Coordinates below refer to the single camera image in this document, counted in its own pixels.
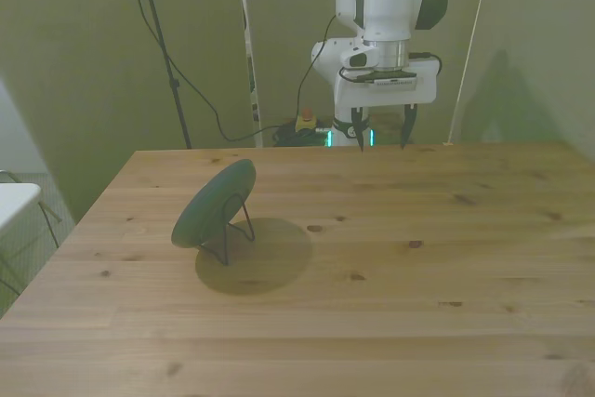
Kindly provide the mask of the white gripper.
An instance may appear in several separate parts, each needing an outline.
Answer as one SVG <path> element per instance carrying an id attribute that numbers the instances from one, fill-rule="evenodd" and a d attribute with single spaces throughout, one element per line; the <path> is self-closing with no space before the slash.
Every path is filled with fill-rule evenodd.
<path id="1" fill-rule="evenodd" d="M 341 69 L 335 82 L 335 105 L 352 108 L 351 122 L 361 152 L 367 121 L 365 107 L 404 106 L 401 148 L 409 142 L 417 120 L 417 104 L 430 104 L 437 98 L 440 60 L 434 56 L 409 60 L 402 72 L 374 72 Z"/>

